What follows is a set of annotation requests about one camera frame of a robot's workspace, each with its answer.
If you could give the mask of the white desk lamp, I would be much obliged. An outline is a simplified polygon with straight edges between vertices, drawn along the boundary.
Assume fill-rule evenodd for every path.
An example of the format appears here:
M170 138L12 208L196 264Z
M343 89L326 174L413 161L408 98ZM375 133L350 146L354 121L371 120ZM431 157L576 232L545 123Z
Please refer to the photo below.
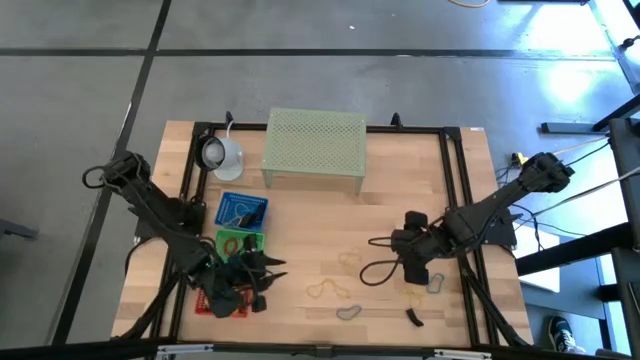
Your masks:
M228 137L203 136L196 142L195 161L202 170L225 182L238 179L244 170L243 149Z

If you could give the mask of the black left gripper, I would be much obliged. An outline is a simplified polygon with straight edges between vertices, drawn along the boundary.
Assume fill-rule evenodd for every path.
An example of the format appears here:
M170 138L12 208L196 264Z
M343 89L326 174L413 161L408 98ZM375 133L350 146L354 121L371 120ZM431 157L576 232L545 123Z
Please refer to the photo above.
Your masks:
M204 269L197 274L197 286L204 291L216 318L229 317L241 305L242 288L253 291L251 310L265 311L266 297L261 292L286 275L286 272L273 274L267 269L268 266L283 265L285 261L271 258L263 251L244 251L231 256L226 262L212 247L206 247L206 254Z

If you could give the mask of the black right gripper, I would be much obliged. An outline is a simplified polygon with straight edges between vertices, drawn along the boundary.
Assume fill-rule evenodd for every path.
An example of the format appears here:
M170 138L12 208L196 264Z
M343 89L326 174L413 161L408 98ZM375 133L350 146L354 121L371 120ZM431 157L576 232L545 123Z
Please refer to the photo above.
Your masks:
M391 248L403 266L404 281L414 285L428 285L430 281L426 264L435 258L447 257L453 245L443 226L428 223L424 213L405 213L402 229L391 233Z

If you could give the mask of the green perforated metal shelf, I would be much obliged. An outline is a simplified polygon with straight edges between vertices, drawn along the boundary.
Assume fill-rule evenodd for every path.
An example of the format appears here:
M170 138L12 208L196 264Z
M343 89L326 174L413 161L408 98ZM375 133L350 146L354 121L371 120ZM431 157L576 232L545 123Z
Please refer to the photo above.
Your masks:
M261 171L351 177L360 193L366 176L364 114L289 108L270 110Z

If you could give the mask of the person's shoe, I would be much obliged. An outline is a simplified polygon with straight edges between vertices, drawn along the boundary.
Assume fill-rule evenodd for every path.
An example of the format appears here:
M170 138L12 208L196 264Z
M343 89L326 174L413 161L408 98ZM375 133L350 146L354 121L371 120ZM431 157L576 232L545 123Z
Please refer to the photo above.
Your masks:
M556 352L585 354L586 350L577 345L569 322L561 316L551 316L548 321L548 336Z

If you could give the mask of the blue plastic basket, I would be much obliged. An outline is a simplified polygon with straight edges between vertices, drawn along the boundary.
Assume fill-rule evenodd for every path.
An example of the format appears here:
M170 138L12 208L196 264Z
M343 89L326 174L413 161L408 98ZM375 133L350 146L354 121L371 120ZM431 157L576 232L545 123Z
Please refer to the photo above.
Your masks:
M265 214L263 219L263 226L257 229L255 228L245 229L245 228L241 228L240 226L239 227L225 226L222 223L222 221L224 220L224 217L227 214L229 207L237 203L243 203L247 205L248 207L252 208L252 212L254 212L255 210L264 210ZM214 223L218 226L227 227L227 228L239 229L239 230L244 230L249 232L262 232L266 224L267 208L268 208L268 200L266 198L251 196L251 195L242 194L242 193L225 192L219 201L219 206L217 209Z

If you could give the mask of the black mounting rail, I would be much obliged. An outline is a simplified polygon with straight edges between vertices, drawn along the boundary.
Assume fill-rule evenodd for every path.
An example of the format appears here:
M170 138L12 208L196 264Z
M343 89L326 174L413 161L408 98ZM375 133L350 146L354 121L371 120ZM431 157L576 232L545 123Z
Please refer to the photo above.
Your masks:
M109 340L75 344L58 344L38 347L0 350L0 360L131 360L135 358L155 357L157 348L172 344L197 344L194 342L177 343L171 338L148 338L136 340ZM356 345L295 345L295 344L252 344L252 343L212 343L213 352L239 352L256 354L289 354L291 356L310 356L330 359L338 356L406 356L434 358L435 349L459 349L492 354L493 360L633 360L626 356L592 356L559 353L541 350L535 347L504 347L478 345L471 348L433 348L433 347L387 347Z

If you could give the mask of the yellow rubber band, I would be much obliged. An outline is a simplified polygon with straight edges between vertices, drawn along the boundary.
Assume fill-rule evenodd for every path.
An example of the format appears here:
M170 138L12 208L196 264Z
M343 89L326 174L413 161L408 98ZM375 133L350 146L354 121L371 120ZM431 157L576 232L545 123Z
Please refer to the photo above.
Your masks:
M410 287L404 287L401 290L401 293L406 297L407 305L410 308L420 308L426 296L425 291L416 290Z

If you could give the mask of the red plastic basket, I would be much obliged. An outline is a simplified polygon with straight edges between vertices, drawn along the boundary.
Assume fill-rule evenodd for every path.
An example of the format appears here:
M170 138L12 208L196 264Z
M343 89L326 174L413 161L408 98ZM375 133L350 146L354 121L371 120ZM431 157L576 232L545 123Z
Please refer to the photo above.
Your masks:
M246 318L250 312L253 291L249 288L242 288L240 294L242 297L242 303L233 313L230 314L231 318ZM197 290L194 313L198 315L212 315L209 302L202 289Z

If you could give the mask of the tan rubber band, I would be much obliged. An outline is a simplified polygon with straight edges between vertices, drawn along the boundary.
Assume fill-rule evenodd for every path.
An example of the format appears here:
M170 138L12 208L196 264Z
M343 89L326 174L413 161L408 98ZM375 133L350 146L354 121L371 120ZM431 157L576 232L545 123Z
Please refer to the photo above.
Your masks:
M309 285L306 288L306 294L313 299L321 298L326 292L332 292L340 299L349 299L351 297L351 293L347 288L331 278L325 278L319 283Z
M344 274L357 277L362 268L362 254L359 248L341 252L338 255L338 264Z

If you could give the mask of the silver metal bracket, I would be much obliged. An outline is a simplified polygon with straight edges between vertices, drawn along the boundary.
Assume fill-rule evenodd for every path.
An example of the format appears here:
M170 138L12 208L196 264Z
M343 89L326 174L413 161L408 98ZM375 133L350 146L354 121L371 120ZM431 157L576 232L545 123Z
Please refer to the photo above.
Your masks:
M154 360L175 360L178 355L207 353L214 349L215 345L212 343L162 345L157 348Z
M491 353L459 349L435 349L434 358L445 360L493 360Z

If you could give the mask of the grey furniture foot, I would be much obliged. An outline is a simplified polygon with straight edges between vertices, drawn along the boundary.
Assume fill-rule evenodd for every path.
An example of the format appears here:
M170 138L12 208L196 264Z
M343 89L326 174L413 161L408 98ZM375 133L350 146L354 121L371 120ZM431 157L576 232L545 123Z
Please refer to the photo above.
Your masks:
M35 239L37 235L37 230L0 219L0 239L4 236L18 236L24 239Z

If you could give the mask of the black metal stand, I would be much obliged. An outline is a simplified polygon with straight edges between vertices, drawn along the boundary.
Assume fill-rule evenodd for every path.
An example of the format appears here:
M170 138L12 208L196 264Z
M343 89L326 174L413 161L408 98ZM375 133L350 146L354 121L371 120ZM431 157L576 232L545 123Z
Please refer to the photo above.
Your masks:
M634 360L640 360L640 93L592 126L594 132L609 129L618 177L570 196L538 211L541 215L615 182L620 184L628 221L558 245L516 261L520 275L610 253L616 284L607 288L613 301L622 306L628 341Z

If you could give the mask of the green plastic basket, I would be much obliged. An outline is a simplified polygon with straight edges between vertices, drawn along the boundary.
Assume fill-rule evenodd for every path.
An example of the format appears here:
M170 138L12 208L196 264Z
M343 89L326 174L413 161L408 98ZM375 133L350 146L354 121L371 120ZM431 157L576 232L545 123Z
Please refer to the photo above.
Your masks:
M247 232L247 231L242 231L242 230L236 230L236 229L230 229L230 228L219 228L216 232L216 237L215 237L215 247L216 247L216 251L219 254L219 256L221 257L221 259L226 262L227 259L233 255L226 255L224 253L223 250L223 245L224 242L231 237L236 237L240 240L240 248L238 250L238 252L236 254L242 254L244 252L243 249L243 239L246 235L250 234L250 233L254 233L254 232ZM263 233L255 233L257 235L257 242L258 242L258 249L259 251L263 251L264 250L264 244L265 244L265 236Z

